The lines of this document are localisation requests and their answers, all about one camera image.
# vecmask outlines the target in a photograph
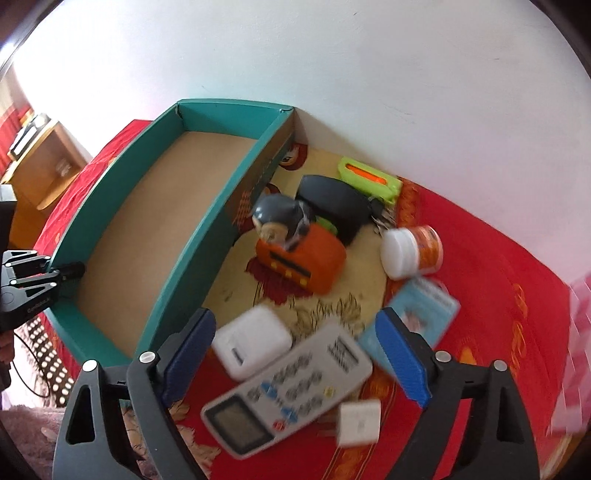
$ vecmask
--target white charging case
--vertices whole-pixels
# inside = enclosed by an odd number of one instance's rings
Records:
[[[291,333],[265,305],[257,305],[216,332],[212,347],[236,381],[253,376],[288,352]]]

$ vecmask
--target wall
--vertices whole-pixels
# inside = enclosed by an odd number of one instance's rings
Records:
[[[591,80],[528,0],[66,0],[16,68],[92,154],[180,98],[294,105],[312,146],[591,270]]]

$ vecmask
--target black cable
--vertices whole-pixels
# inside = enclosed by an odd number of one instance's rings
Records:
[[[12,363],[12,367],[14,368],[15,373],[18,375],[18,378],[21,379],[22,384],[27,388],[27,390],[29,392],[31,392],[32,394],[34,394],[40,398],[49,398],[49,396],[51,395],[51,385],[49,384],[49,380],[47,379],[47,377],[43,374],[43,367],[41,366],[41,362],[38,360],[37,356],[35,355],[35,352],[33,352],[33,349],[29,346],[29,344],[26,343],[25,340],[23,340],[20,337],[20,335],[17,334],[17,332],[14,332],[14,336],[16,338],[18,338],[24,346],[27,347],[27,349],[29,350],[29,352],[31,352],[31,355],[35,359],[35,362],[37,363],[37,366],[39,367],[39,370],[41,372],[41,377],[43,378],[43,380],[45,380],[45,383],[47,384],[47,395],[40,395],[39,393],[34,391],[31,387],[29,387],[27,385],[27,383],[22,379],[21,374],[18,372],[17,366],[14,364],[14,361],[12,361],[11,363]]]

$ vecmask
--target remote display screen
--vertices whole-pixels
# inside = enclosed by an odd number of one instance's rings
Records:
[[[274,438],[238,395],[212,407],[206,415],[224,441],[240,455]]]

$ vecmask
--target pill bottle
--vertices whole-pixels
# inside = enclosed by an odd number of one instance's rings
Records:
[[[392,280],[434,273],[443,262],[439,235],[428,225],[387,230],[382,236],[382,266]]]

